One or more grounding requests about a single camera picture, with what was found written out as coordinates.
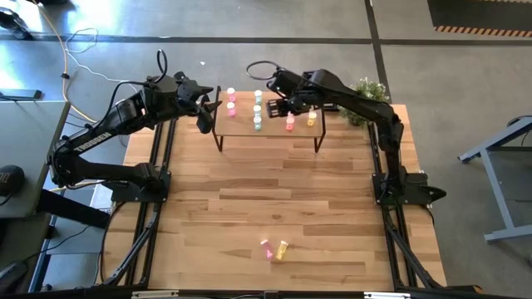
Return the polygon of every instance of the wooden tabletop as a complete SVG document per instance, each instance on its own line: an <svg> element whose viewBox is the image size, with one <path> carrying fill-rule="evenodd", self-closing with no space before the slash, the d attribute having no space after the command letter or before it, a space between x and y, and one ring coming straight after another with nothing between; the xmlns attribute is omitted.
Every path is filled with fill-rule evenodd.
<svg viewBox="0 0 532 299"><path fill-rule="evenodd" d="M253 107L255 105L255 95L252 91L236 92L236 116L230 117L227 109L229 97L227 92L219 94L219 100L224 103L219 108L216 115L216 134L219 136L262 136L262 137L321 137L323 133L321 111L317 110L318 117L313 126L307 125L308 114L295 116L293 130L286 130L286 117L269 118L266 110L268 100L276 100L280 97L272 91L263 92L262 103L262 129L256 131L254 128Z"/></svg>
<svg viewBox="0 0 532 299"><path fill-rule="evenodd" d="M393 107L405 123L403 164L415 172L419 164L406 107ZM266 137L229 138L220 153L213 136L198 131L196 119L180 119L150 287L391 290L367 129L348 125L336 113L327 113L326 121L318 154L313 140ZM146 162L152 140L151 130L132 135L125 164ZM139 204L127 203L112 221L104 255L107 276L131 246L138 209ZM431 218L417 206L405 206L405 215L413 252L445 285ZM266 238L275 249L282 240L289 244L282 261L266 259L260 246ZM406 281L401 254L398 262Z"/></svg>

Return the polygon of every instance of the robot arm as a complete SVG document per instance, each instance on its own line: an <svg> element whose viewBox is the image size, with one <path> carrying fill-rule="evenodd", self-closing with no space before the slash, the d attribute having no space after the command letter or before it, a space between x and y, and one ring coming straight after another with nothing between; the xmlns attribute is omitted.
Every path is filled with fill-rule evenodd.
<svg viewBox="0 0 532 299"><path fill-rule="evenodd" d="M404 125L389 104L368 99L346 87L330 71L306 71L300 76L280 66L275 66L277 69L269 78L252 77L270 80L267 87L283 98L275 101L277 107L274 109L277 116L285 116L289 111L299 115L308 112L312 106L321 108L324 104L332 103L375 122L378 129L379 147L384 151L387 159L387 192L394 196L401 196L405 193L406 170L401 165L399 155Z"/></svg>
<svg viewBox="0 0 532 299"><path fill-rule="evenodd" d="M84 179L128 181L139 188L159 188L159 174L151 164L137 166L98 164L84 160L80 154L106 142L116 135L129 135L143 128L181 116L197 117L199 130L207 134L214 121L210 115L221 103L207 103L211 87L199 86L183 72L174 77L148 77L141 83L143 89L127 99L117 102L106 116L94 126L72 136L63 136L48 157L52 181L58 186L73 186Z"/></svg>

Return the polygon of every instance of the metal table leg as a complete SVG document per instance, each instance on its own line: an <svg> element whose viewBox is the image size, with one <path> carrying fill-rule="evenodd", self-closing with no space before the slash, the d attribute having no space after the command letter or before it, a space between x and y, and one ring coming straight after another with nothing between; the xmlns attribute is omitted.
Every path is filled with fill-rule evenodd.
<svg viewBox="0 0 532 299"><path fill-rule="evenodd" d="M319 142L318 142L318 138L314 138L314 152L315 153L318 153L319 148L322 146L323 138L325 138L326 131L327 130L325 127L325 111L322 109L322 136L319 138Z"/></svg>

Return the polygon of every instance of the yellow and black tape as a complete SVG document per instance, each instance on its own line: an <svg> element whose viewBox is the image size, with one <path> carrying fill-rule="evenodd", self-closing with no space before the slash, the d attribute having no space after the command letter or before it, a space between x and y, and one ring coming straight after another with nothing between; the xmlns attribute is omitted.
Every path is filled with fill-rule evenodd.
<svg viewBox="0 0 532 299"><path fill-rule="evenodd" d="M530 3L530 0L476 0L485 2Z"/></svg>
<svg viewBox="0 0 532 299"><path fill-rule="evenodd" d="M455 26L438 26L438 27L434 27L434 30L438 32L447 32L447 33L467 33L467 34L490 35L494 37L532 37L532 31L523 31L523 30L505 30L505 29L455 27Z"/></svg>

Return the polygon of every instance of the yellow test tube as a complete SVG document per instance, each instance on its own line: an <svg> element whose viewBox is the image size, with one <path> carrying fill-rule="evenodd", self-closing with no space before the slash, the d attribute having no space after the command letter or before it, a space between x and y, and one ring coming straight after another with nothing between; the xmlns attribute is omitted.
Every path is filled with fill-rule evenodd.
<svg viewBox="0 0 532 299"><path fill-rule="evenodd" d="M288 247L288 243L285 241L281 241L281 245L279 245L279 248L277 249L277 254L275 255L275 258L278 260L283 259L283 255L286 252L286 248Z"/></svg>

